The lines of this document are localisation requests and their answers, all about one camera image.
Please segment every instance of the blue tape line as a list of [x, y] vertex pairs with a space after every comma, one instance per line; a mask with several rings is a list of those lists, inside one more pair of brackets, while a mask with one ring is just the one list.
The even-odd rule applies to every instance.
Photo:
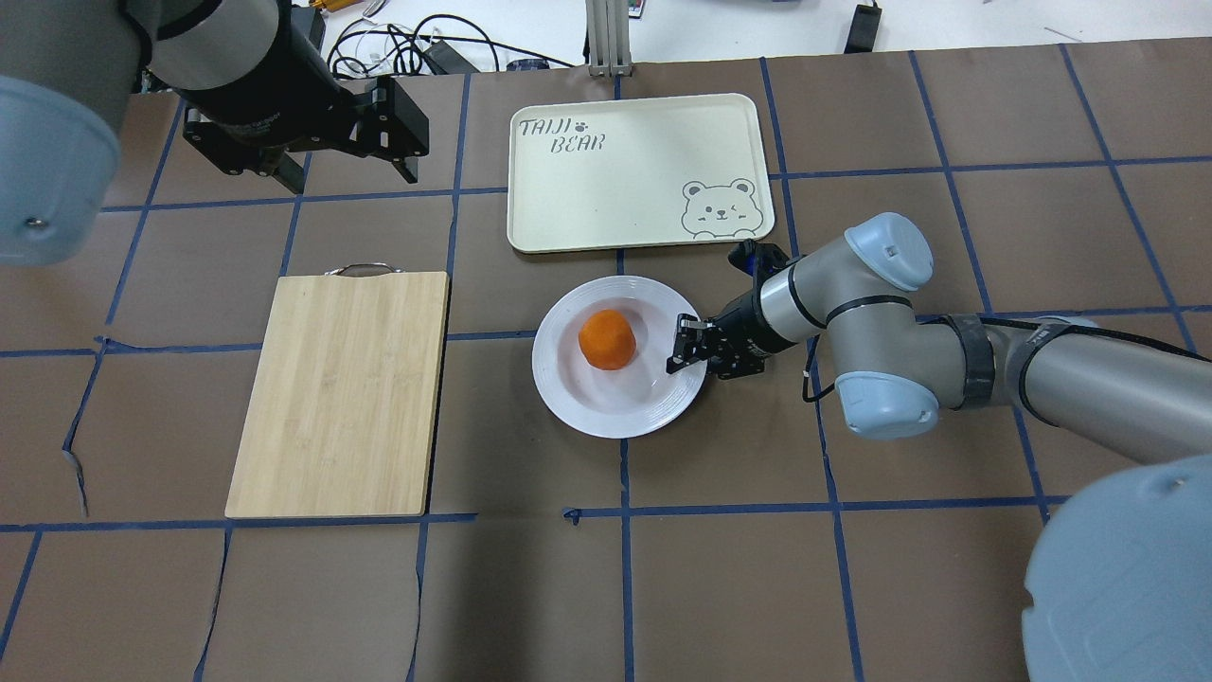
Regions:
[[148, 206], [152, 205], [152, 197], [155, 196], [155, 190], [160, 187], [160, 177], [164, 174], [164, 166], [168, 161], [168, 150], [172, 149], [172, 139], [177, 136], [177, 126], [181, 125], [181, 119], [184, 116], [185, 101], [182, 99], [177, 102], [177, 113], [172, 116], [172, 125], [168, 126], [168, 138], [164, 142], [164, 149], [160, 150], [160, 161], [156, 164], [155, 174], [152, 176], [152, 185], [148, 187], [147, 199], [143, 200], [143, 206], [139, 210], [139, 222], [135, 227], [135, 235], [131, 237], [131, 247], [126, 250], [126, 259], [122, 262], [122, 273], [118, 276], [118, 286], [114, 287], [114, 297], [109, 302], [109, 311], [105, 313], [105, 325], [114, 323], [114, 315], [118, 314], [118, 303], [122, 299], [122, 290], [126, 288], [126, 279], [131, 274], [131, 265], [135, 263], [135, 251], [139, 247], [139, 237], [143, 236], [143, 228], [148, 222]]
[[264, 206], [273, 204], [291, 204], [292, 196], [271, 196], [265, 199], [221, 199], [217, 201], [181, 201], [176, 204], [153, 204], [149, 211], [184, 211], [188, 208], [228, 208], [238, 206]]
[[446, 241], [446, 274], [454, 276], [454, 248], [458, 245], [458, 205], [463, 190], [463, 151], [467, 148], [467, 109], [471, 101], [471, 75], [463, 76], [463, 103], [458, 114], [458, 145], [454, 151], [454, 188], [451, 190], [451, 230]]
[[17, 590], [12, 595], [12, 603], [8, 604], [8, 618], [4, 621], [4, 632], [0, 632], [0, 660], [4, 660], [4, 652], [8, 648], [8, 637], [12, 635], [12, 625], [17, 621], [17, 612], [21, 609], [21, 600], [25, 596], [25, 585], [29, 584], [29, 574], [34, 571], [34, 560], [38, 557], [38, 548], [42, 544], [42, 534], [34, 533], [34, 539], [29, 543], [29, 552], [25, 555], [25, 566], [21, 569], [21, 579], [17, 581]]
[[69, 523], [0, 525], [0, 533], [81, 533], [119, 531], [200, 531], [212, 528], [328, 528], [336, 526], [411, 526], [413, 523], [471, 523], [475, 514], [422, 516], [367, 516], [325, 518], [205, 518], [181, 521], [98, 521]]
[[1157, 159], [1114, 159], [1117, 166], [1153, 166], [1159, 164], [1201, 164], [1212, 161], [1212, 156], [1161, 156]]
[[1023, 446], [1023, 457], [1027, 459], [1027, 474], [1031, 477], [1031, 491], [1035, 493], [1036, 506], [1040, 508], [1040, 521], [1048, 522], [1048, 505], [1044, 502], [1044, 482], [1040, 480], [1040, 469], [1035, 463], [1035, 449], [1031, 448], [1031, 439], [1027, 432], [1027, 422], [1018, 408], [1012, 408], [1014, 413], [1014, 429], [1018, 431], [1018, 442]]
[[1098, 126], [1098, 119], [1094, 118], [1094, 109], [1090, 105], [1090, 99], [1086, 98], [1086, 90], [1081, 86], [1081, 79], [1077, 78], [1077, 70], [1073, 65], [1073, 59], [1069, 58], [1069, 50], [1063, 44], [1057, 45], [1057, 47], [1060, 50], [1060, 57], [1064, 59], [1064, 67], [1069, 71], [1069, 79], [1073, 81], [1073, 87], [1077, 91], [1077, 98], [1081, 99], [1081, 108], [1086, 111], [1086, 119], [1090, 121], [1090, 127], [1094, 131], [1094, 139], [1098, 141], [1098, 148], [1103, 151], [1103, 157], [1107, 162], [1110, 164], [1109, 168], [1111, 171], [1111, 180], [1115, 182], [1115, 190], [1120, 193], [1124, 207], [1128, 212], [1128, 219], [1132, 220], [1132, 229], [1136, 230], [1137, 237], [1140, 240], [1140, 246], [1144, 248], [1144, 253], [1149, 258], [1149, 265], [1153, 268], [1154, 275], [1157, 277], [1157, 285], [1161, 286], [1161, 292], [1166, 297], [1166, 303], [1170, 304], [1170, 309], [1174, 315], [1174, 321], [1178, 322], [1178, 329], [1183, 333], [1183, 340], [1187, 344], [1187, 350], [1195, 353], [1195, 339], [1191, 337], [1191, 331], [1187, 327], [1187, 320], [1184, 320], [1182, 313], [1179, 313], [1178, 300], [1174, 298], [1174, 292], [1170, 288], [1166, 274], [1161, 270], [1161, 260], [1157, 259], [1157, 254], [1153, 251], [1153, 245], [1149, 242], [1149, 235], [1144, 230], [1140, 216], [1137, 214], [1136, 206], [1132, 205], [1132, 199], [1128, 197], [1127, 188], [1124, 187], [1124, 179], [1120, 177], [1120, 171], [1115, 166], [1111, 157], [1111, 150], [1107, 145], [1107, 139], [1103, 137], [1102, 128]]
[[943, 164], [943, 176], [947, 178], [947, 190], [951, 195], [951, 205], [955, 206], [955, 217], [960, 223], [960, 234], [964, 236], [964, 247], [968, 252], [968, 260], [972, 264], [972, 274], [977, 280], [977, 290], [981, 292], [981, 304], [984, 311], [993, 310], [989, 299], [989, 290], [985, 287], [984, 273], [981, 270], [981, 259], [977, 257], [977, 246], [972, 241], [968, 231], [968, 218], [964, 213], [964, 204], [960, 201], [960, 190], [955, 185], [955, 176], [951, 172], [950, 161], [947, 157], [947, 148], [943, 145], [943, 134], [938, 130], [938, 120], [934, 118], [934, 108], [930, 103], [930, 92], [926, 91], [926, 80], [921, 75], [921, 67], [917, 65], [917, 55], [909, 51], [909, 65], [913, 67], [914, 80], [917, 81], [917, 92], [921, 94], [922, 107], [926, 108], [926, 119], [930, 121], [930, 133], [934, 137], [934, 147], [938, 149], [938, 160]]
[[139, 356], [154, 354], [230, 354], [240, 351], [259, 351], [257, 344], [217, 344], [211, 346], [131, 346], [113, 338], [104, 339], [105, 353], [114, 356]]
[[631, 601], [631, 475], [628, 465], [630, 442], [618, 442], [618, 478], [621, 483], [621, 526], [623, 546], [623, 680], [635, 682], [635, 626]]
[[361, 201], [365, 199], [415, 199], [418, 196], [450, 196], [453, 193], [453, 189], [407, 189], [402, 191], [366, 191], [361, 194], [318, 194], [314, 196], [303, 196], [303, 202]]
[[[623, 76], [614, 76], [614, 101], [618, 102], [623, 98]], [[614, 274], [627, 274], [627, 256], [624, 254], [625, 248], [614, 250]], [[576, 521], [572, 522], [573, 526], [577, 525]]]
[[0, 359], [58, 359], [65, 356], [91, 356], [92, 349], [47, 349], [40, 351], [0, 351]]
[[408, 658], [406, 682], [413, 682], [417, 674], [417, 649], [421, 648], [421, 600], [425, 594], [425, 550], [429, 548], [429, 525], [421, 525], [417, 537], [417, 630], [412, 636], [412, 657]]
[[1034, 508], [1042, 498], [968, 498], [944, 500], [869, 500], [840, 503], [844, 512], [864, 511], [921, 511], [921, 510], [979, 510], [989, 508]]
[[805, 171], [784, 172], [776, 177], [784, 179], [817, 179], [822, 177], [867, 177], [877, 174], [921, 174], [930, 172], [943, 172], [942, 166], [907, 166], [901, 168], [861, 168], [861, 170], [834, 170], [834, 171]]
[[[1047, 504], [1068, 498], [1045, 497]], [[968, 510], [984, 508], [1031, 508], [1039, 504], [1033, 497], [1021, 498], [943, 498], [937, 500], [859, 500], [852, 503], [749, 503], [736, 505], [667, 505], [650, 508], [630, 508], [628, 514], [638, 516], [727, 516], [745, 514], [828, 514], [844, 511], [847, 514], [864, 511], [915, 511], [915, 510]], [[582, 518], [618, 518], [623, 516], [621, 508], [565, 508], [564, 518], [570, 521]]]
[[211, 626], [206, 630], [206, 641], [202, 643], [202, 655], [198, 659], [198, 665], [194, 666], [194, 682], [202, 682], [202, 675], [206, 670], [206, 657], [211, 652], [211, 637], [215, 636], [215, 621], [218, 620], [219, 615], [219, 597], [223, 596], [223, 577], [227, 574], [227, 558], [228, 554], [231, 551], [231, 527], [228, 526], [223, 529], [223, 561], [219, 563], [219, 581], [215, 586], [215, 603], [211, 606]]
[[508, 187], [463, 187], [459, 194], [508, 194]]
[[1092, 315], [1092, 316], [1114, 316], [1114, 315], [1148, 315], [1148, 314], [1168, 314], [1171, 309], [1165, 305], [1149, 305], [1142, 308], [1088, 308], [1085, 310], [1012, 310], [1012, 311], [996, 311], [990, 313], [991, 316], [1001, 317], [1036, 317], [1036, 316], [1074, 316], [1074, 315]]
[[447, 333], [447, 340], [486, 340], [492, 338], [533, 338], [538, 331], [533, 328], [518, 331], [464, 331], [459, 333]]
[[[812, 392], [821, 394], [821, 377], [816, 360], [812, 363]], [[829, 446], [825, 441], [825, 423], [821, 413], [821, 402], [812, 406], [817, 418], [817, 434], [821, 439], [821, 459], [825, 468], [825, 489], [829, 493], [829, 505], [833, 508], [834, 548], [837, 552], [837, 578], [841, 583], [841, 604], [846, 614], [846, 636], [850, 640], [850, 663], [854, 670], [854, 681], [864, 682], [863, 652], [858, 644], [858, 620], [854, 617], [854, 591], [850, 584], [850, 560], [846, 555], [846, 533], [841, 525], [841, 505], [837, 503], [837, 482], [833, 466], [829, 464]]]
[[766, 64], [766, 57], [760, 57], [758, 65], [761, 67], [761, 81], [766, 88], [770, 126], [774, 131], [774, 153], [778, 156], [778, 179], [783, 187], [783, 217], [787, 222], [787, 240], [791, 247], [791, 257], [797, 258], [800, 256], [800, 235], [795, 231], [795, 208], [791, 206], [791, 183], [788, 182], [787, 177], [787, 153], [783, 147], [783, 128], [778, 124], [778, 105], [774, 103], [774, 87], [770, 81], [770, 67]]
[[1039, 161], [1029, 164], [973, 164], [950, 166], [951, 172], [983, 172], [1006, 170], [1088, 168], [1105, 166], [1107, 161]]
[[774, 104], [774, 86], [770, 81], [770, 65], [766, 63], [766, 57], [758, 58], [758, 65], [761, 67], [761, 82], [762, 87], [766, 88], [766, 108], [770, 110], [770, 126], [774, 131], [774, 151], [778, 155], [778, 172], [787, 174], [787, 155], [783, 148], [783, 130], [778, 125], [778, 107]]
[[791, 183], [782, 179], [783, 183], [783, 216], [787, 219], [787, 240], [791, 246], [791, 257], [800, 257], [800, 235], [795, 230], [795, 207], [791, 204]]
[[[303, 156], [303, 183], [307, 184], [308, 171], [311, 170], [311, 151]], [[295, 250], [295, 233], [299, 225], [299, 211], [303, 208], [303, 195], [295, 195], [295, 207], [291, 208], [291, 228], [286, 230], [286, 246], [282, 248], [282, 264], [278, 268], [278, 276], [286, 276], [286, 269], [291, 264], [291, 251]]]
[[[718, 516], [737, 514], [804, 514], [828, 512], [835, 505], [830, 503], [751, 503], [737, 505], [685, 505], [633, 508], [631, 516]], [[583, 510], [584, 516], [594, 516], [590, 510]]]

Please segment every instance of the power adapter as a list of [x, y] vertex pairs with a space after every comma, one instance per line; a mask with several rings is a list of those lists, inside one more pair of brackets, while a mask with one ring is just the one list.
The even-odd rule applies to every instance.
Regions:
[[451, 44], [445, 40], [435, 40], [428, 50], [421, 53], [421, 58], [425, 61], [425, 65], [429, 67], [429, 70], [439, 75], [452, 73], [480, 73], [480, 69], [475, 68], [471, 62], [468, 62], [463, 55], [459, 55], [458, 51], [451, 47]]
[[850, 35], [846, 36], [846, 55], [870, 52], [875, 48], [875, 31], [880, 28], [880, 15], [884, 10], [871, 0], [871, 5], [854, 7], [854, 18], [850, 22]]

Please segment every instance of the orange fruit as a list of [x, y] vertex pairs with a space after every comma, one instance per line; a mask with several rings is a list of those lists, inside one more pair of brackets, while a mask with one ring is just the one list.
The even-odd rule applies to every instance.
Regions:
[[577, 333], [581, 354], [598, 369], [623, 369], [635, 356], [635, 333], [618, 310], [599, 310]]

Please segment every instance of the cable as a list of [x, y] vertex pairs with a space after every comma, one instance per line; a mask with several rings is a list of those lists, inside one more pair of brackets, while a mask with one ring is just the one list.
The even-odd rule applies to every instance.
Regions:
[[[993, 326], [1010, 326], [1012, 328], [1025, 328], [1034, 329], [1039, 328], [1040, 322], [1037, 321], [1023, 321], [1017, 319], [1004, 319], [1004, 317], [981, 317], [982, 323], [988, 323]], [[1082, 336], [1100, 336], [1103, 338], [1113, 338], [1115, 340], [1124, 340], [1126, 344], [1136, 344], [1137, 346], [1144, 346], [1147, 349], [1153, 349], [1154, 351], [1161, 351], [1162, 354], [1170, 354], [1172, 356], [1179, 356], [1183, 359], [1190, 359], [1193, 361], [1212, 362], [1208, 359], [1199, 354], [1193, 354], [1187, 349], [1179, 349], [1178, 346], [1172, 346], [1166, 344], [1165, 340], [1159, 340], [1156, 338], [1150, 338], [1148, 336], [1140, 336], [1138, 333], [1128, 333], [1127, 331], [1116, 331], [1114, 328], [1103, 328], [1100, 326], [1082, 326], [1073, 325], [1067, 329], [1068, 333], [1080, 333]]]
[[[423, 34], [421, 31], [421, 29], [424, 28], [425, 23], [433, 23], [440, 19], [453, 19], [462, 22], [475, 29], [482, 38], [467, 38], [458, 35], [447, 36], [436, 33]], [[362, 30], [354, 30], [356, 27], [364, 23], [370, 24], [371, 28], [366, 28]], [[367, 35], [385, 35], [391, 41], [393, 47], [385, 50], [387, 53], [373, 63], [367, 63], [362, 59], [359, 59], [355, 56], [345, 55], [342, 52], [342, 46], [345, 42], [356, 39], [358, 44], [354, 46], [354, 53], [356, 55], [359, 52], [362, 40]], [[522, 47], [497, 42], [496, 40], [492, 40], [487, 35], [487, 33], [485, 33], [484, 29], [481, 29], [475, 23], [454, 15], [431, 15], [422, 19], [421, 23], [417, 24], [416, 29], [408, 29], [407, 27], [401, 27], [399, 24], [393, 24], [393, 23], [376, 23], [367, 19], [366, 17], [358, 18], [349, 25], [347, 25], [344, 29], [342, 29], [342, 31], [337, 35], [337, 40], [328, 50], [326, 63], [328, 65], [328, 70], [332, 73], [332, 76], [339, 80], [351, 80], [358, 78], [368, 78], [371, 75], [379, 75], [375, 74], [375, 70], [387, 63], [390, 64], [391, 73], [382, 75], [418, 75], [422, 68], [424, 67], [424, 62], [422, 59], [424, 51], [418, 45], [418, 41], [434, 42], [435, 40], [488, 45], [488, 47], [492, 50], [493, 65], [498, 70], [501, 68], [501, 57], [497, 52], [498, 48], [508, 50], [510, 52], [516, 52], [519, 55], [525, 55], [528, 57], [547, 59], [548, 62], [559, 64], [561, 67], [571, 68], [574, 65], [570, 62], [556, 59], [555, 57], [550, 57], [536, 52], [533, 50], [526, 50]], [[339, 68], [342, 67], [342, 64], [344, 64], [345, 70], [348, 70], [349, 73], [342, 73], [342, 69]]]
[[805, 403], [819, 402], [834, 391], [834, 384], [830, 384], [824, 391], [817, 394], [816, 396], [808, 396], [808, 390], [812, 383], [812, 363], [817, 361], [817, 344], [819, 343], [821, 336], [813, 336], [812, 340], [808, 340], [808, 361], [804, 363], [804, 390], [800, 392], [800, 397], [804, 399]]
[[458, 16], [458, 15], [429, 15], [428, 17], [425, 17], [425, 18], [421, 19], [419, 22], [417, 22], [417, 28], [416, 28], [416, 30], [412, 31], [412, 39], [416, 40], [417, 36], [421, 35], [421, 28], [422, 27], [424, 27], [429, 22], [438, 21], [438, 19], [450, 19], [450, 21], [456, 21], [456, 22], [464, 23], [464, 24], [471, 27], [473, 30], [475, 30], [476, 33], [479, 33], [480, 35], [482, 35], [484, 36], [484, 41], [488, 45], [488, 48], [492, 50], [492, 70], [497, 70], [497, 71], [501, 70], [501, 56], [497, 55], [497, 44], [493, 42], [491, 38], [488, 38], [488, 34], [485, 33], [485, 30], [482, 28], [480, 28], [479, 25], [476, 25], [474, 22], [471, 22], [469, 19], [465, 19], [465, 18]]

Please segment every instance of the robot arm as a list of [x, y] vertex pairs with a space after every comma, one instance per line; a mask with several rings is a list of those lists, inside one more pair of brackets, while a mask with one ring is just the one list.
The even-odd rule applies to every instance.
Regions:
[[1018, 406], [1145, 464], [1212, 451], [1212, 363], [1199, 356], [1085, 320], [919, 323], [905, 294], [933, 257], [903, 216], [875, 216], [793, 263], [772, 245], [734, 256], [754, 287], [704, 321], [681, 315], [668, 372], [755, 374], [828, 328], [846, 425], [867, 439], [924, 434], [943, 408]]
[[301, 193], [286, 153], [331, 148], [416, 182], [429, 119], [389, 78], [360, 94], [341, 87], [290, 11], [287, 0], [0, 0], [0, 264], [53, 263], [84, 243], [143, 67], [185, 99], [185, 139], [225, 173]]

